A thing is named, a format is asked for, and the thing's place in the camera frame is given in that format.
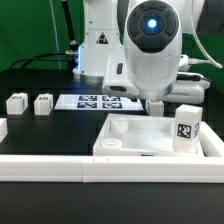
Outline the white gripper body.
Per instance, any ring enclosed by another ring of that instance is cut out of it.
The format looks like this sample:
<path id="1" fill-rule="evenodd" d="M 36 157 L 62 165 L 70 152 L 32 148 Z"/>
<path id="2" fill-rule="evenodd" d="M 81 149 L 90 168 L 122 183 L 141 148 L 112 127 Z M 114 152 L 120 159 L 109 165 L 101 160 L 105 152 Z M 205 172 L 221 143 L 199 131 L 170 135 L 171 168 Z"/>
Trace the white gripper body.
<path id="1" fill-rule="evenodd" d="M 204 101 L 205 91 L 211 85 L 211 81 L 201 74 L 178 72 L 173 84 L 150 92 L 147 89 L 141 90 L 133 84 L 128 74 L 124 58 L 112 55 L 108 60 L 103 79 L 103 93 L 109 96 L 126 97 L 133 101 L 144 99 L 200 104 Z"/>

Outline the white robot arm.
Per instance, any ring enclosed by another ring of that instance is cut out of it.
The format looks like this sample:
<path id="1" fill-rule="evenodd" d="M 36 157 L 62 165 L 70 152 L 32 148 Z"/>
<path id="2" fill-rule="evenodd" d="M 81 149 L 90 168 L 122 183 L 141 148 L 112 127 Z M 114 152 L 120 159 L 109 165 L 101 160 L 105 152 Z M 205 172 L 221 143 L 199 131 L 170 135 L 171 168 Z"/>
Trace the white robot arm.
<path id="1" fill-rule="evenodd" d="M 75 77 L 109 96 L 199 104 L 209 83 L 184 73 L 198 61 L 182 36 L 224 30 L 224 0 L 83 0 L 85 37 Z"/>

